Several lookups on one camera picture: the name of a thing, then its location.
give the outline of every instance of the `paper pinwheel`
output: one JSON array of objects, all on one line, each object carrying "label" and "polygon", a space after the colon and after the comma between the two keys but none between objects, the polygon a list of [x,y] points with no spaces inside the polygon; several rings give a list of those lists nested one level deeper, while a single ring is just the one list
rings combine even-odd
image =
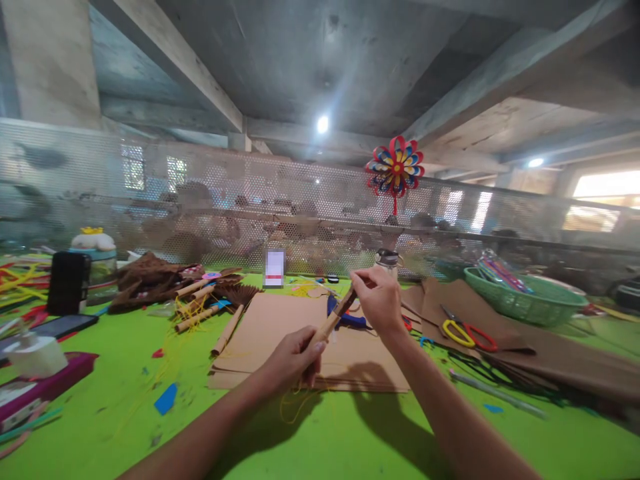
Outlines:
[{"label": "paper pinwheel", "polygon": [[391,139],[389,149],[377,147],[373,151],[373,160],[365,167],[373,174],[368,186],[374,194],[393,197],[394,215],[398,214],[398,198],[402,198],[407,190],[416,188],[418,178],[425,174],[424,167],[420,166],[423,155],[417,148],[415,140],[405,142],[399,135]]}]

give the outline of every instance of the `blue glue gun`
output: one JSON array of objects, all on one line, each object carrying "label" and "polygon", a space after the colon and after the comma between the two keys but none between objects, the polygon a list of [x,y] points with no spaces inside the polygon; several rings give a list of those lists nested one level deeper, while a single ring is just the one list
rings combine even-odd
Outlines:
[{"label": "blue glue gun", "polygon": [[[333,311],[335,306],[338,304],[338,300],[333,295],[329,295],[327,298],[327,316]],[[345,313],[342,318],[340,318],[340,322],[338,322],[338,326],[344,325],[345,327],[353,327],[360,329],[369,329],[367,326],[367,320],[364,317],[354,317],[353,315],[349,315]]]}]

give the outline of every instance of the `phone screen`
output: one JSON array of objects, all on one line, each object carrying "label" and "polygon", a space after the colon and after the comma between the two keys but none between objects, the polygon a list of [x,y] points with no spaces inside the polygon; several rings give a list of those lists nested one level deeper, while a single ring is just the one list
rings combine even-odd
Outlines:
[{"label": "phone screen", "polygon": [[264,288],[282,288],[285,285],[285,251],[268,249],[265,262]]}]

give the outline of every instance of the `green basket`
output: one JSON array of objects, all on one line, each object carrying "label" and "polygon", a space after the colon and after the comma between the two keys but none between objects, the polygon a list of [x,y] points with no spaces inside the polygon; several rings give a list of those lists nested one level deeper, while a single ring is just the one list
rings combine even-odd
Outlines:
[{"label": "green basket", "polygon": [[555,327],[571,320],[578,310],[586,307],[589,302],[569,290],[554,285],[552,282],[516,275],[535,295],[510,290],[480,277],[478,269],[465,269],[467,283],[473,288],[496,312],[524,323]]}]

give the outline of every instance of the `cardboard sheet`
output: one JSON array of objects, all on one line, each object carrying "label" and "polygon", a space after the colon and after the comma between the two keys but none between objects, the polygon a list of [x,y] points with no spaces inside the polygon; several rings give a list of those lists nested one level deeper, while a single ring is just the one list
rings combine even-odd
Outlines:
[{"label": "cardboard sheet", "polygon": [[[326,297],[256,294],[223,354],[214,360],[209,386],[237,385],[267,360],[286,334],[306,325],[318,326],[326,317]],[[409,390],[400,368],[373,331],[335,331],[322,355],[321,375],[336,390]],[[323,388],[321,380],[316,387]]]},{"label": "cardboard sheet", "polygon": [[[418,293],[412,292],[413,301],[417,301]],[[499,350],[490,355],[492,358],[549,381],[570,385],[624,405],[640,406],[640,363],[503,317],[462,280],[447,285],[434,279],[423,283],[421,314],[436,319],[437,323],[443,322],[440,304],[494,338]],[[437,338],[436,342],[447,347],[464,350],[464,347],[443,338],[442,332],[430,323],[423,322],[423,335],[439,335],[432,338]]]}]

